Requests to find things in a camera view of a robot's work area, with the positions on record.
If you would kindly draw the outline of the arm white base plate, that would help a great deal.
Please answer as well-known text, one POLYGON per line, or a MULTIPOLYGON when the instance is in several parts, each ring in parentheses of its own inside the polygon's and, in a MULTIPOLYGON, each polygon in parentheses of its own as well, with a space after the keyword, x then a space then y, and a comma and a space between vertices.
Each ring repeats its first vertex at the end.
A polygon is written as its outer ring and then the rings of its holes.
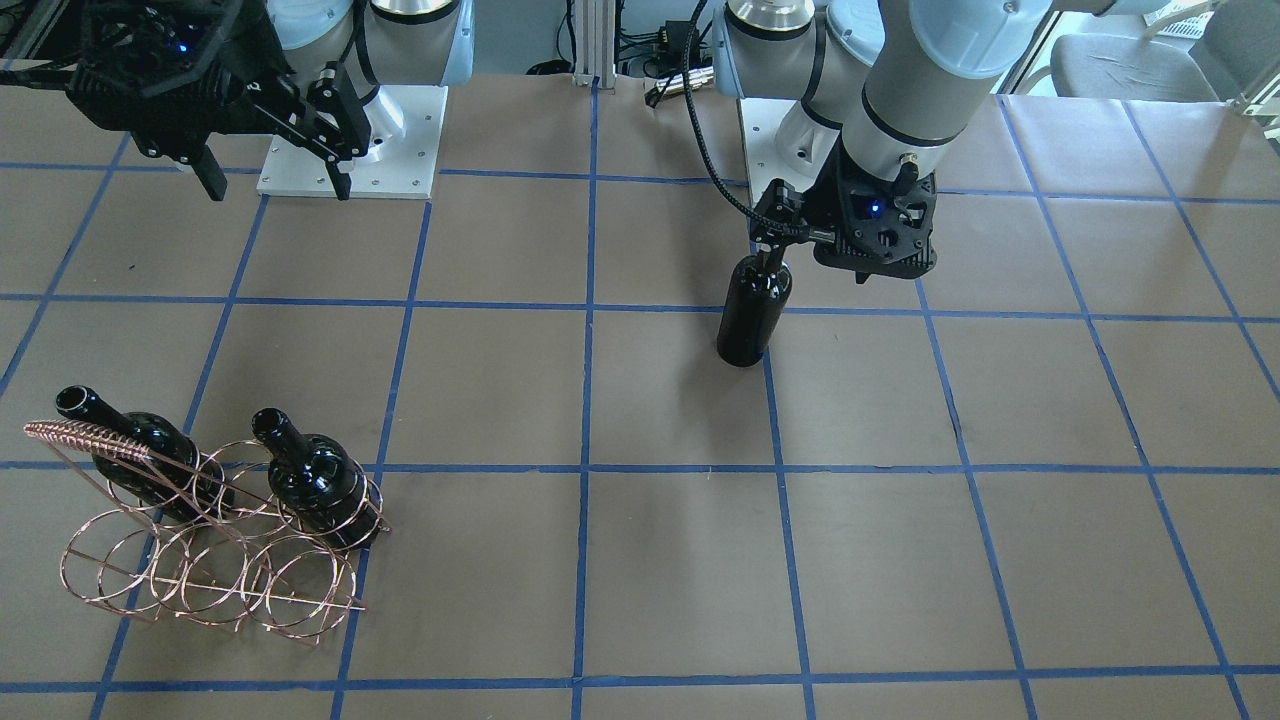
MULTIPOLYGON (((436 172, 449 90, 440 86, 383 85, 365 111, 371 123, 367 152, 349 164, 349 197, 429 200, 436 172)), ((256 190, 275 197, 333 199, 321 160, 275 138, 256 190)))
POLYGON ((750 199, 755 206, 776 178, 805 192, 832 151, 841 124, 813 115, 799 97, 744 97, 739 101, 750 199))

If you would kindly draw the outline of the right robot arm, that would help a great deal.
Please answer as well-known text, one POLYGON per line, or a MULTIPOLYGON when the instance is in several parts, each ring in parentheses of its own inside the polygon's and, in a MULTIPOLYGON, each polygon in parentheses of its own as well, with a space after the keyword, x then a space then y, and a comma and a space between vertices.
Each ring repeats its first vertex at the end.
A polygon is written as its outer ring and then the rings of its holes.
POLYGON ((63 92, 214 201, 212 135, 271 137, 260 193, 428 199, 472 72, 470 1, 88 1, 77 50, 3 83, 63 92))

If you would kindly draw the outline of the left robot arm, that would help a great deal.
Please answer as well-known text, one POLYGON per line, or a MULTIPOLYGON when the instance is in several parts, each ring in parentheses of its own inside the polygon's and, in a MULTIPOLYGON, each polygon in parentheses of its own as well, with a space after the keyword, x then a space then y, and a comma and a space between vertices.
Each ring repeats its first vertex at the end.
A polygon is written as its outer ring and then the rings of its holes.
POLYGON ((818 131, 836 129, 815 183, 772 181, 749 225, 759 277, 785 249, 814 243, 827 266, 913 281, 931 245, 934 169, 1051 12, 1135 15, 1152 1, 722 1, 716 79, 737 97, 795 100, 818 131))

